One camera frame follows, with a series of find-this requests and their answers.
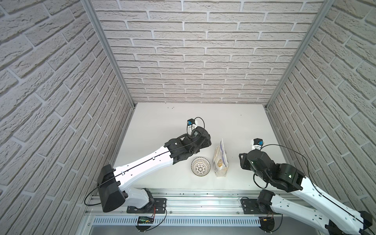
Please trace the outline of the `patterned breakfast bowl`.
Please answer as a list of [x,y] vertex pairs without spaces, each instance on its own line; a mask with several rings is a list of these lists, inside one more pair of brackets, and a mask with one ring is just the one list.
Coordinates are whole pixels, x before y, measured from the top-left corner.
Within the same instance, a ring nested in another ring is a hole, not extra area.
[[191,163],[191,170],[196,176],[203,177],[209,174],[211,165],[207,159],[197,157]]

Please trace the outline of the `oats bag white purple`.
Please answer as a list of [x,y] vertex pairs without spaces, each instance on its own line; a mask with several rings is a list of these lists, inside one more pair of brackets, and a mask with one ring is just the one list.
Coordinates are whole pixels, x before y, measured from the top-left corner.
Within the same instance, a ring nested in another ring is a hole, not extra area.
[[229,162],[227,160],[227,153],[225,150],[223,139],[220,141],[219,146],[215,148],[212,164],[216,177],[226,176],[229,168]]

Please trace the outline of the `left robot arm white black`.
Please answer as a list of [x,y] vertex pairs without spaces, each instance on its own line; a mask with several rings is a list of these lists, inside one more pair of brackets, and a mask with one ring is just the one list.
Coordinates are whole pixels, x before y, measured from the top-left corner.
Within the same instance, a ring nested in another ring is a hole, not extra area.
[[187,160],[201,149],[211,145],[209,133],[200,126],[190,134],[166,142],[155,152],[123,166],[105,165],[98,177],[98,193],[103,212],[111,212],[121,206],[150,212],[155,200],[149,189],[131,186],[141,178],[167,166]]

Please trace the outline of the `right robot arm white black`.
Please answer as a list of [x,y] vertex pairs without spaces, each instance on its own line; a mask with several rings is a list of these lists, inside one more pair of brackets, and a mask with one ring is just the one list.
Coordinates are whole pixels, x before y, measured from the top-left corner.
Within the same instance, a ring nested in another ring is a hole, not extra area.
[[366,235],[373,225],[370,213],[339,202],[290,164],[277,164],[259,149],[241,153],[239,159],[242,169],[254,172],[265,183],[310,204],[305,207],[262,189],[256,204],[263,213],[288,215],[325,235]]

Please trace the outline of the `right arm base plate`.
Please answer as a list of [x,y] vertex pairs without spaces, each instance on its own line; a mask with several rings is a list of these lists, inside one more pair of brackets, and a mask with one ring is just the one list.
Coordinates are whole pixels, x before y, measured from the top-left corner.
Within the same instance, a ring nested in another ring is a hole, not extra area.
[[271,209],[270,199],[250,199],[243,197],[240,199],[244,214],[268,214],[275,213]]

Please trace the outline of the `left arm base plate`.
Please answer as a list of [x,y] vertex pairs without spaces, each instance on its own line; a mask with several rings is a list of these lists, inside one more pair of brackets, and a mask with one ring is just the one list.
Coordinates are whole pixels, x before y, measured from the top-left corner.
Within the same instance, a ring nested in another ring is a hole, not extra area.
[[165,214],[166,213],[166,198],[154,198],[153,202],[149,202],[141,209],[136,207],[128,206],[127,213],[129,214],[145,214],[145,213],[156,213],[156,214]]

